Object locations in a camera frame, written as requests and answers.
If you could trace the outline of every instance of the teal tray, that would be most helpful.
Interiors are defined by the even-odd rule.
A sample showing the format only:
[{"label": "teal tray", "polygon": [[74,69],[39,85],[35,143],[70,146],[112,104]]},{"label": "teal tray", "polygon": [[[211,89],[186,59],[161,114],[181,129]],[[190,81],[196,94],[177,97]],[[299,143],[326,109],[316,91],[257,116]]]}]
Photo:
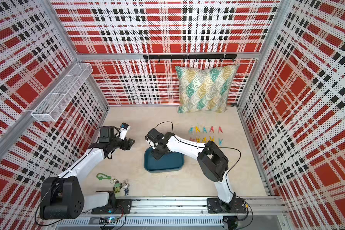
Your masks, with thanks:
[{"label": "teal tray", "polygon": [[144,153],[144,168],[151,173],[178,171],[184,165],[184,155],[178,152],[170,152],[159,160],[152,156],[152,147]]}]

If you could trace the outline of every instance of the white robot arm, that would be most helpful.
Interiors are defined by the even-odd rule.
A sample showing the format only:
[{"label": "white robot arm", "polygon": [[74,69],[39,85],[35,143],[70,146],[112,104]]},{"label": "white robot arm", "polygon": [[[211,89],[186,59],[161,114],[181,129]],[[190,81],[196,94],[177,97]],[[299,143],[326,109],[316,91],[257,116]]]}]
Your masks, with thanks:
[{"label": "white robot arm", "polygon": [[214,142],[197,143],[180,138],[171,132],[163,135],[154,128],[148,132],[145,139],[154,149],[152,155],[156,160],[169,152],[179,152],[197,159],[203,174],[215,184],[222,211],[228,213],[231,210],[237,211],[233,206],[237,203],[237,197],[227,177],[228,159]]},{"label": "white robot arm", "polygon": [[120,128],[101,127],[98,142],[91,144],[81,158],[57,177],[43,181],[40,203],[42,219],[74,219],[85,210],[109,203],[110,192],[84,196],[80,184],[98,163],[105,158],[111,159],[109,154],[116,149],[130,150],[135,141],[125,138],[129,129],[130,126],[125,123],[122,123]]}]

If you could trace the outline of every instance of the green carabiner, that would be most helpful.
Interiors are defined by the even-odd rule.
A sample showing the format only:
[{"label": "green carabiner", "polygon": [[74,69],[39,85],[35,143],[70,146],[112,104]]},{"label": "green carabiner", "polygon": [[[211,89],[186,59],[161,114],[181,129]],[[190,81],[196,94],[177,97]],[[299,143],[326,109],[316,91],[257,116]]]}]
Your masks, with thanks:
[{"label": "green carabiner", "polygon": [[98,173],[98,174],[96,175],[96,177],[97,177],[97,179],[99,179],[99,180],[103,180],[103,179],[111,180],[111,177],[110,177],[110,176],[108,176],[108,175],[106,175],[106,174],[103,174],[103,173]]}]

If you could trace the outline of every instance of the green figurine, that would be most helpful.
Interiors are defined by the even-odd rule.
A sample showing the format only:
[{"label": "green figurine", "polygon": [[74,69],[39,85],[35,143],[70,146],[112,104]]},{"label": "green figurine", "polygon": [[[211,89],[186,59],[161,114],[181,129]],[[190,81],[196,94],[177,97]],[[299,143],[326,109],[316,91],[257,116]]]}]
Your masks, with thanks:
[{"label": "green figurine", "polygon": [[120,192],[120,189],[122,187],[122,184],[117,180],[115,181],[115,185],[114,185],[114,193],[118,193]]}]

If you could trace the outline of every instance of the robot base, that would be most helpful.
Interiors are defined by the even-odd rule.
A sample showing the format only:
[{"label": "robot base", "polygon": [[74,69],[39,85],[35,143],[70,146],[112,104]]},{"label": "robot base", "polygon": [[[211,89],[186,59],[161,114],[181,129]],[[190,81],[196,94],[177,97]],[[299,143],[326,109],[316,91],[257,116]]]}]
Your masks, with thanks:
[{"label": "robot base", "polygon": [[102,207],[92,209],[92,214],[121,214],[122,209],[118,206],[122,206],[124,209],[124,214],[130,213],[130,208],[132,207],[132,199],[116,199],[115,193],[110,192],[108,204]]},{"label": "robot base", "polygon": [[210,214],[217,213],[247,213],[244,201],[242,199],[232,199],[229,204],[219,200],[219,198],[208,198],[207,209]]}]

